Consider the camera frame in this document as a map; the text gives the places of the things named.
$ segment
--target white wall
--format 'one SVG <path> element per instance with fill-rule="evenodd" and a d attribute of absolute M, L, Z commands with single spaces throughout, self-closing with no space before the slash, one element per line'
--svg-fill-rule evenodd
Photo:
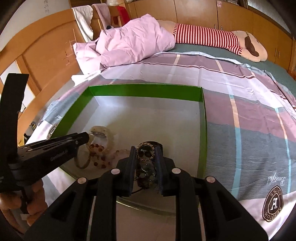
<path fill-rule="evenodd" d="M 31 23 L 70 8 L 69 0 L 26 0 L 12 16 L 3 32 L 0 35 L 0 50 L 2 50 L 9 40 L 20 30 Z M 18 66 L 14 62 L 1 76 L 5 82 L 8 73 L 20 73 Z M 23 104 L 27 107 L 33 100 L 34 95 L 27 86 Z"/>

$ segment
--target drawing on headboard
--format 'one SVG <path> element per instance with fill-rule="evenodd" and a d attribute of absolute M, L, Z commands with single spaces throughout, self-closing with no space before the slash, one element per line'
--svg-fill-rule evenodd
<path fill-rule="evenodd" d="M 45 8 L 45 12 L 49 14 L 48 0 L 44 0 L 44 8 Z"/>

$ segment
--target red cloth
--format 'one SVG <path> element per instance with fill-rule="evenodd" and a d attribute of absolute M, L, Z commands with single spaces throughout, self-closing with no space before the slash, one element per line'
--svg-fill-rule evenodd
<path fill-rule="evenodd" d="M 242 55 L 239 39 L 232 32 L 194 25 L 176 24 L 173 35 L 177 44 L 196 44 L 225 48 L 232 53 Z"/>
<path fill-rule="evenodd" d="M 125 25 L 129 22 L 130 18 L 128 16 L 128 12 L 126 11 L 125 7 L 116 6 L 120 16 L 122 17 L 123 23 L 122 25 Z"/>

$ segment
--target pink comforter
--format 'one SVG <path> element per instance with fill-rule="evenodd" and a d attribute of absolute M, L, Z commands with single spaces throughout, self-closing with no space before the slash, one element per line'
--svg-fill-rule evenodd
<path fill-rule="evenodd" d="M 136 63 L 174 47 L 174 36 L 149 14 L 133 19 L 121 28 L 102 30 L 95 41 L 73 45 L 83 74 Z"/>

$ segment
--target human hand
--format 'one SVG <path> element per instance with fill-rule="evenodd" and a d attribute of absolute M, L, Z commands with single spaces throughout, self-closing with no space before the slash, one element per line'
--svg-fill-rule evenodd
<path fill-rule="evenodd" d="M 32 186 L 33 196 L 32 201 L 27 205 L 27 211 L 29 217 L 27 218 L 27 223 L 29 226 L 41 216 L 41 214 L 47 209 L 47 204 L 45 202 L 45 195 L 43 189 L 43 181 L 39 180 Z M 21 233 L 25 233 L 22 227 L 17 223 L 12 212 L 10 210 L 19 209 L 22 205 L 20 197 L 13 192 L 0 193 L 0 209 L 10 223 L 15 229 Z"/>

